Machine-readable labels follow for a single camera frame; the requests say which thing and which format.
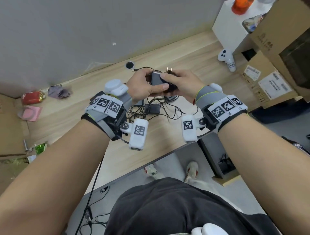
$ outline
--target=shoe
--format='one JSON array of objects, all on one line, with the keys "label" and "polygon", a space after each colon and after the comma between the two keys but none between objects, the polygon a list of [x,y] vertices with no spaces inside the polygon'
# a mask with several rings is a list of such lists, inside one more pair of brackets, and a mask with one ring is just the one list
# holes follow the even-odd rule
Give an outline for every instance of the shoe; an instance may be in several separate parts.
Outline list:
[{"label": "shoe", "polygon": [[146,167],[144,168],[144,171],[145,171],[145,173],[146,173],[148,176],[152,176],[152,175],[157,174],[157,170],[156,170],[156,168],[154,167],[153,164],[146,166]]},{"label": "shoe", "polygon": [[192,179],[197,179],[198,175],[198,163],[190,162],[186,167],[186,178],[191,177]]}]

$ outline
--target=desk surface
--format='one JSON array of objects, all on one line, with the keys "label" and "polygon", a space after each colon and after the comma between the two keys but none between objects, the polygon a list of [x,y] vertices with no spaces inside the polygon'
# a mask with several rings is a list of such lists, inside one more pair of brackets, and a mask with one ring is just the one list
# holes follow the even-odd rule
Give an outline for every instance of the desk surface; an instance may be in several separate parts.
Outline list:
[{"label": "desk surface", "polygon": [[[191,69],[206,84],[212,82],[222,85],[226,94],[234,94],[253,110],[260,106],[259,101],[235,72],[231,73],[224,62],[217,60],[222,50],[213,32],[204,32],[180,40],[140,56],[131,58],[136,68],[150,66],[161,71],[166,67],[173,69]],[[237,67],[246,62],[242,55],[235,56]],[[71,87],[73,94],[70,98],[56,100],[47,97],[37,106],[43,107],[37,122],[28,122],[30,139],[29,145],[48,141],[52,144],[70,130],[84,113],[89,99],[104,88],[104,84],[111,79],[121,79],[127,82],[133,75],[125,68],[126,61],[83,75],[79,78],[63,83]],[[185,113],[195,113],[196,106],[180,97],[174,105]],[[207,133],[208,130],[198,130],[197,134]],[[121,140],[111,141],[95,185],[95,189],[114,181],[161,156],[173,152],[185,145],[179,120],[168,120],[158,116],[149,121],[146,143],[143,151],[128,149],[128,145]],[[91,191],[94,178],[90,182],[86,193]]]}]

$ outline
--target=hand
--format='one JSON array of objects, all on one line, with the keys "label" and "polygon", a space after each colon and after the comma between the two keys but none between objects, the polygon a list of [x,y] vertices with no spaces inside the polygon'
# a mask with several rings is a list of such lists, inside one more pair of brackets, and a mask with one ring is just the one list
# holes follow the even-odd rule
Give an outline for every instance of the hand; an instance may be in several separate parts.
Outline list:
[{"label": "hand", "polygon": [[179,77],[173,76],[168,73],[161,73],[160,77],[167,82],[175,84],[178,89],[165,94],[165,96],[181,95],[192,103],[196,98],[197,93],[205,84],[190,70],[174,70],[173,71]]},{"label": "hand", "polygon": [[139,69],[126,83],[133,104],[144,100],[148,96],[158,96],[169,88],[169,84],[166,83],[156,86],[148,84],[145,76],[151,72],[152,69],[149,68]]}]

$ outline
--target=metal screw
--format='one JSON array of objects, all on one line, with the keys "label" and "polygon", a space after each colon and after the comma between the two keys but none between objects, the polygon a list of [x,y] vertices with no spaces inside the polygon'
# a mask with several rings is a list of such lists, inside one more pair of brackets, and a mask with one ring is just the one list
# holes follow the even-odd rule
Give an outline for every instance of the metal screw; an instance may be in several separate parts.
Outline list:
[{"label": "metal screw", "polygon": [[129,125],[126,122],[124,122],[122,126],[123,126],[122,129],[125,129],[125,130],[129,128]]},{"label": "metal screw", "polygon": [[200,120],[199,120],[199,124],[200,124],[200,125],[204,125],[204,124],[205,124],[205,120],[203,120],[203,118],[200,119]]}]

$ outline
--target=dark shorts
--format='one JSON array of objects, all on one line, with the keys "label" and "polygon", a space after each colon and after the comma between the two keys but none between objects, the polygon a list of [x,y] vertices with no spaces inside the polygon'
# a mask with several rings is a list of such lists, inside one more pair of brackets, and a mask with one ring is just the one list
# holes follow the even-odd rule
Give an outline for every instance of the dark shorts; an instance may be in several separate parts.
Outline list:
[{"label": "dark shorts", "polygon": [[104,234],[191,233],[206,223],[229,235],[279,234],[267,215],[246,215],[221,197],[173,178],[124,192],[111,210]]}]

